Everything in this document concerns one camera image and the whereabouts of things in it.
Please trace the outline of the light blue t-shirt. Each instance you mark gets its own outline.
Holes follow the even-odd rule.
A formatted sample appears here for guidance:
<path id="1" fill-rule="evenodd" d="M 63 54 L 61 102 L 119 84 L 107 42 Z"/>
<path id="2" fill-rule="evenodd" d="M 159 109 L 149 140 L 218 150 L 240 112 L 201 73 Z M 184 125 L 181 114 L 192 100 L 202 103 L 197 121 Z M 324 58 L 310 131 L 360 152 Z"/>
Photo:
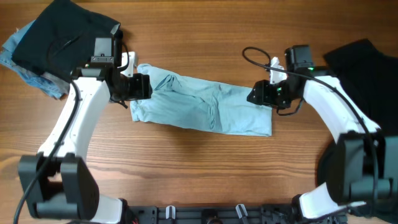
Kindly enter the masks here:
<path id="1" fill-rule="evenodd" d="M 148 75 L 151 98 L 130 103 L 133 121 L 168 124 L 221 134 L 272 134 L 272 110 L 247 101 L 251 89 L 182 76 L 150 64 L 140 64 Z"/>

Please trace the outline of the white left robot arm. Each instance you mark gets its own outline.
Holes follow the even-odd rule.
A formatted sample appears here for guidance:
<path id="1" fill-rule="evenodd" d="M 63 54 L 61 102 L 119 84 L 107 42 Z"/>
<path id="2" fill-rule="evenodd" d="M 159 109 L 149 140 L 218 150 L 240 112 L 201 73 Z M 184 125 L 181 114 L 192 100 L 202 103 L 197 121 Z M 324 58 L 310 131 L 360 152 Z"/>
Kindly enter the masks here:
<path id="1" fill-rule="evenodd" d="M 20 205 L 27 205 L 36 219 L 77 223 L 138 223 L 122 198 L 100 194 L 86 165 L 88 145 L 105 106 L 149 99 L 148 75 L 135 73 L 135 52 L 95 55 L 70 76 L 66 104 L 49 137 L 34 156 L 22 156 L 18 166 L 24 191 Z"/>

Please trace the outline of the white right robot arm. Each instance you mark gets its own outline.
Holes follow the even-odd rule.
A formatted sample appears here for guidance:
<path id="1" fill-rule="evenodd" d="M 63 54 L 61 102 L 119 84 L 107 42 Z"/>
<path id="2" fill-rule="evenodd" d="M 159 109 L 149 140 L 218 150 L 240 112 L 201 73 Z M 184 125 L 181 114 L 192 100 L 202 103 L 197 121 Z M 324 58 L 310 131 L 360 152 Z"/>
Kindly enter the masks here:
<path id="1" fill-rule="evenodd" d="M 248 101 L 286 115 L 293 100 L 308 103 L 333 136 L 318 163 L 318 185 L 289 204 L 265 205 L 264 217 L 287 223 L 341 223 L 350 213 L 397 222 L 397 137 L 384 134 L 345 93 L 339 79 L 307 59 L 288 69 L 264 64 L 268 80 L 254 85 Z"/>

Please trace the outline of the black clothes pile right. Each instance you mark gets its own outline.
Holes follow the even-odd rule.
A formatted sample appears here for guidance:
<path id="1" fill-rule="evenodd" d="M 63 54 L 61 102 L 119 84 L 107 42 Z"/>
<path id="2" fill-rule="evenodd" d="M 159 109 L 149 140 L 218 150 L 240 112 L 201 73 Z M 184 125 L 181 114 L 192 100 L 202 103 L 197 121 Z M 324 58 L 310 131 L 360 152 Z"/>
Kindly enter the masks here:
<path id="1" fill-rule="evenodd" d="M 368 39 L 323 58 L 358 108 L 381 127 L 382 135 L 397 137 L 397 58 L 378 51 Z"/>

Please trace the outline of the grey folded garment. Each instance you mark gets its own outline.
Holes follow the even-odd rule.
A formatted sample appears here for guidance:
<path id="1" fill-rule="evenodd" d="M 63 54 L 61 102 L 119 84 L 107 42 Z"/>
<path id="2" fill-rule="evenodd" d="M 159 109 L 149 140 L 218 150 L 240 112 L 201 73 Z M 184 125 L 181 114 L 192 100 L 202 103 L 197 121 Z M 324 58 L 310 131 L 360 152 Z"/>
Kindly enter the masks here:
<path id="1" fill-rule="evenodd" d="M 55 75 L 45 72 L 42 74 L 42 77 L 46 78 L 47 80 L 51 81 L 55 86 L 60 90 L 61 93 L 67 94 L 70 91 L 70 84 Z"/>

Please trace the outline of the black folded garment on stack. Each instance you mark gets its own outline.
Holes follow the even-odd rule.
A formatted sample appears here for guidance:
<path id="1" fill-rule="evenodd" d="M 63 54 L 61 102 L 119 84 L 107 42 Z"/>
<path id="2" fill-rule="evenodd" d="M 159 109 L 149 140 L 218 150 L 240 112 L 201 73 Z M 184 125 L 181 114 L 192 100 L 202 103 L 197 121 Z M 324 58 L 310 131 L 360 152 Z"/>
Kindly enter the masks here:
<path id="1" fill-rule="evenodd" d="M 70 72 L 94 56 L 95 39 L 111 37 L 120 22 L 74 2 L 55 0 L 18 43 L 12 61 L 37 75 L 51 73 L 70 82 Z"/>

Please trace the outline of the blue denim folded jeans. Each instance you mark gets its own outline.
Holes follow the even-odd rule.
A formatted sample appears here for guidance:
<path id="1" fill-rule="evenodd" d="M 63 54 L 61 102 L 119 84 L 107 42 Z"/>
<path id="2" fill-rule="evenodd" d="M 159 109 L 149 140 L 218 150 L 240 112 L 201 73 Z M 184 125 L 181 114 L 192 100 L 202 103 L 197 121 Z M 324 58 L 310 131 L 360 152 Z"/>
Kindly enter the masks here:
<path id="1" fill-rule="evenodd" d="M 17 29 L 17 31 L 12 34 L 2 45 L 1 65 L 16 72 L 19 77 L 28 85 L 40 89 L 46 95 L 52 98 L 60 99 L 64 95 L 64 93 L 61 93 L 60 90 L 55 86 L 55 84 L 42 77 L 41 75 L 37 75 L 30 70 L 18 66 L 15 62 L 12 61 L 12 53 L 15 51 L 18 43 L 21 41 L 21 39 L 33 23 L 34 21 L 30 22 L 21 29 Z"/>

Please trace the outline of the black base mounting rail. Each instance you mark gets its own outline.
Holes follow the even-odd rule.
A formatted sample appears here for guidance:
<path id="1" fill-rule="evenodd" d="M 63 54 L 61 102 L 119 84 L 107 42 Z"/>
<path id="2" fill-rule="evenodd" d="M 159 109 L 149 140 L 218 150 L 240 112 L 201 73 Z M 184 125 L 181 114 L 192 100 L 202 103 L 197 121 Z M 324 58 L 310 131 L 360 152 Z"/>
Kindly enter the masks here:
<path id="1" fill-rule="evenodd" d="M 271 224 L 302 223 L 297 208 L 289 204 L 228 207 L 129 207 L 127 224 Z"/>

